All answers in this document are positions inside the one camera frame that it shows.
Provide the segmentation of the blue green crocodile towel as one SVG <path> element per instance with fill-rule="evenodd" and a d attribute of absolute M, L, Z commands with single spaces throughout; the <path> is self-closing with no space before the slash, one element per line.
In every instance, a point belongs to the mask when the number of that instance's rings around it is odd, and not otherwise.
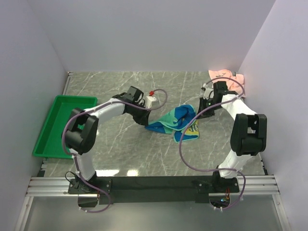
<path fill-rule="evenodd" d="M 172 134 L 175 143 L 180 142 L 182 134 L 184 134 L 182 141 L 191 141 L 199 138 L 198 121 L 195 120 L 186 131 L 185 128 L 195 116 L 195 108 L 190 104 L 184 104 L 149 123 L 145 128 L 157 133 Z"/>

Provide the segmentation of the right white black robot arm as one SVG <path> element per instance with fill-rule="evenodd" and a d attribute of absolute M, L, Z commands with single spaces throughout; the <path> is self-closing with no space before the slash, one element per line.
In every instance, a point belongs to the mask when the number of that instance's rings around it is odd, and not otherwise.
<path fill-rule="evenodd" d="M 250 109 L 242 100 L 244 93 L 228 90 L 225 81 L 215 82 L 212 89 L 204 84 L 201 91 L 198 119 L 214 116 L 217 109 L 223 108 L 234 120 L 231 150 L 218 166 L 219 176 L 212 179 L 212 188 L 222 192 L 229 185 L 228 179 L 236 177 L 250 159 L 265 150 L 267 117 Z"/>

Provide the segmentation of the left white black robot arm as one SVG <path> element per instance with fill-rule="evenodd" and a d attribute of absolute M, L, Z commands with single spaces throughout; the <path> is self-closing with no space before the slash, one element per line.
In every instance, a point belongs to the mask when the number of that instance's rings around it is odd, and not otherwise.
<path fill-rule="evenodd" d="M 64 128 L 63 144 L 73 155 L 77 175 L 83 178 L 80 188 L 85 193 L 96 190 L 97 181 L 90 150 L 95 144 L 100 124 L 123 114 L 132 116 L 135 123 L 147 126 L 150 111 L 144 93 L 131 86 L 127 92 L 117 94 L 107 102 L 88 109 L 75 108 Z"/>

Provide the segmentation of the pink crumpled towel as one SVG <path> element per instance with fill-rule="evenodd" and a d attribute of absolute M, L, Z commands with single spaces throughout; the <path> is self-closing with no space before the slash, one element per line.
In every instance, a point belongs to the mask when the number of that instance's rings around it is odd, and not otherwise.
<path fill-rule="evenodd" d="M 227 69 L 218 71 L 209 70 L 208 73 L 213 83 L 217 81 L 226 81 L 228 90 L 235 91 L 238 95 L 243 92 L 241 86 L 244 88 L 244 75 L 235 74 Z"/>

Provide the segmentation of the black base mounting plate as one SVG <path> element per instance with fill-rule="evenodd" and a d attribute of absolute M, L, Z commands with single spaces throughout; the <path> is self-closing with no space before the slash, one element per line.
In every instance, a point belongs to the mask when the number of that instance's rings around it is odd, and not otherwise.
<path fill-rule="evenodd" d="M 190 202 L 209 203 L 211 193 L 238 193 L 236 178 L 214 176 L 159 176 L 159 177 L 97 177 L 90 182 L 94 188 L 79 178 L 70 180 L 69 195 L 93 195 L 93 201 L 79 198 L 82 207 L 96 204 Z"/>

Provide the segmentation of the green plastic tray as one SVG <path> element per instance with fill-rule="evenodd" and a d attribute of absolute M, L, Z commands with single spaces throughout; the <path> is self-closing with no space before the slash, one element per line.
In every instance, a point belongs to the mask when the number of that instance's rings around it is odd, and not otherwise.
<path fill-rule="evenodd" d="M 43 158 L 71 159 L 62 148 L 61 135 L 74 108 L 87 109 L 97 105 L 96 97 L 58 95 L 49 110 L 42 127 L 33 156 Z"/>

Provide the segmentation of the aluminium rail frame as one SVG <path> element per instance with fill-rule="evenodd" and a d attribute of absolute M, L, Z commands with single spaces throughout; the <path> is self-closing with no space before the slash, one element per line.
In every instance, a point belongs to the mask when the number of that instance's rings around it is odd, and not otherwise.
<path fill-rule="evenodd" d="M 208 81 L 202 72 L 97 72 L 74 73 L 67 95 L 95 96 L 100 103 L 129 86 L 143 91 L 163 88 L 166 105 L 150 114 L 156 120 L 182 104 L 198 106 L 199 89 Z M 192 176 L 198 172 L 181 161 L 179 146 L 171 135 L 147 131 L 130 115 L 100 124 L 92 149 L 99 176 Z M 68 159 L 49 160 L 43 177 L 31 179 L 27 196 L 33 204 L 24 222 L 26 231 L 289 231 L 278 185 L 263 170 L 260 156 L 244 167 L 243 200 L 224 212 L 194 202 L 123 203 L 107 211 L 87 214 L 77 208 L 77 196 L 69 195 Z"/>

